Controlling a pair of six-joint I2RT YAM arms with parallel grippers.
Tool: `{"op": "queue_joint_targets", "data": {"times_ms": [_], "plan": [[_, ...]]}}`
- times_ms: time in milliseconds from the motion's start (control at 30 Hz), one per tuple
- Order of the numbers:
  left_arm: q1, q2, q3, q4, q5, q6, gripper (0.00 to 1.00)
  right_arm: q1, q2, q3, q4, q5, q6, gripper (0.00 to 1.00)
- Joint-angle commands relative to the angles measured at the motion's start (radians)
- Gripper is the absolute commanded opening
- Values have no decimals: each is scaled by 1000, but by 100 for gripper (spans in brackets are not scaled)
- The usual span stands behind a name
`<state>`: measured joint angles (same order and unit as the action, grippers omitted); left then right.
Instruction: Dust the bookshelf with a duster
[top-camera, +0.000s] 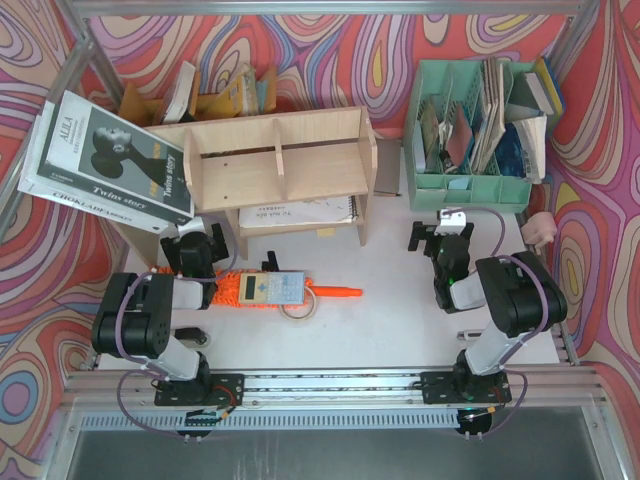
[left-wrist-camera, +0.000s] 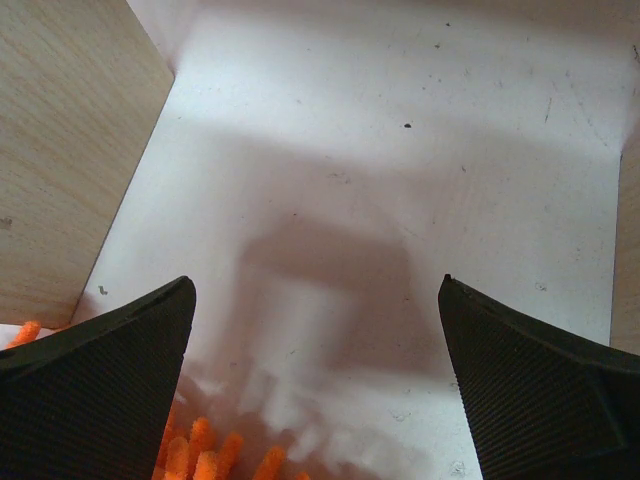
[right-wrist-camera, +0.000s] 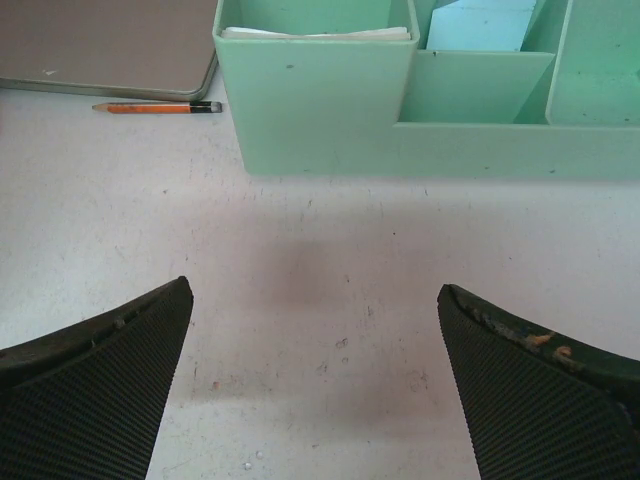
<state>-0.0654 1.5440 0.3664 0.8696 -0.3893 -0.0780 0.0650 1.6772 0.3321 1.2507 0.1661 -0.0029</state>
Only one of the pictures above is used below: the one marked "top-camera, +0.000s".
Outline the orange microfiber duster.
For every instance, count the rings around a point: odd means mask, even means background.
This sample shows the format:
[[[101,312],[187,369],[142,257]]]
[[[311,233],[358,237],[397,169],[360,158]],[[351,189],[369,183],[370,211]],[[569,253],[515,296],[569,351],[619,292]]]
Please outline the orange microfiber duster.
[[[222,271],[217,271],[218,277],[214,282],[195,282],[193,279],[174,277],[172,271],[161,267],[154,269],[153,273],[168,274],[174,279],[172,289],[172,308],[206,310],[211,305],[233,308],[278,308],[275,305],[243,305],[238,302],[240,275],[245,272],[263,272],[255,270],[233,270],[221,276]],[[317,297],[360,297],[361,289],[341,286],[315,286],[313,281],[306,276],[306,286],[309,286]],[[285,307],[301,307],[307,304],[310,298],[306,295],[302,305],[286,305]]]

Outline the beige and blue calculator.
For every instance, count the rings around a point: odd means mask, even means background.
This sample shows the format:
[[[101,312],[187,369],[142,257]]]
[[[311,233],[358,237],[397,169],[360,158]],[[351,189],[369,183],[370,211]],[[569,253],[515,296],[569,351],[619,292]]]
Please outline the beige and blue calculator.
[[[240,275],[238,302],[243,305],[302,305],[304,272],[245,272]]]

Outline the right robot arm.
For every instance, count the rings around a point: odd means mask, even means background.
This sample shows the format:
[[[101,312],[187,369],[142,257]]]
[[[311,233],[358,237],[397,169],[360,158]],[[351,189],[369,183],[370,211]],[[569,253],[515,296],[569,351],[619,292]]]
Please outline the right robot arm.
[[[483,258],[470,269],[474,225],[445,233],[440,225],[415,221],[408,249],[425,243],[434,271],[438,306],[448,314],[486,306],[485,329],[454,365],[424,372],[415,385],[426,404],[504,404],[512,400],[506,363],[535,335],[565,320],[567,301],[556,282],[530,251]]]

